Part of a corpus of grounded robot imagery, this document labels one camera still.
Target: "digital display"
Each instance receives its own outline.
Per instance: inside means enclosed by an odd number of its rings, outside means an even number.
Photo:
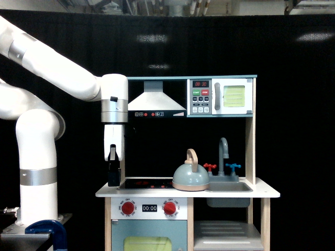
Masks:
[[[157,205],[142,205],[142,212],[157,212]]]
[[[209,80],[193,81],[193,88],[208,88]]]

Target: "stovetop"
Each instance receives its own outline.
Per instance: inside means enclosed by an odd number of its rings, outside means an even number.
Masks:
[[[158,179],[126,179],[119,189],[174,189],[172,186],[172,178]]]

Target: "kettle handle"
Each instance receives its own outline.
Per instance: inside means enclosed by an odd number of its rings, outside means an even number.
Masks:
[[[192,165],[192,172],[196,173],[198,171],[198,157],[193,149],[187,149],[185,164]]]

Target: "sink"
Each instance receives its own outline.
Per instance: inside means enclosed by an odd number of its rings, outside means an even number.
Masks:
[[[215,182],[209,183],[208,192],[252,192],[253,190],[244,182]]]
[[[252,192],[253,190],[243,182],[212,181],[207,192]],[[207,198],[207,205],[212,208],[247,208],[250,198]]]

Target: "gray kettle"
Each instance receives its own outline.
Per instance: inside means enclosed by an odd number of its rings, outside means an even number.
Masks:
[[[187,150],[185,164],[174,172],[172,186],[183,191],[202,191],[209,187],[207,171],[198,165],[198,157],[193,149]]]

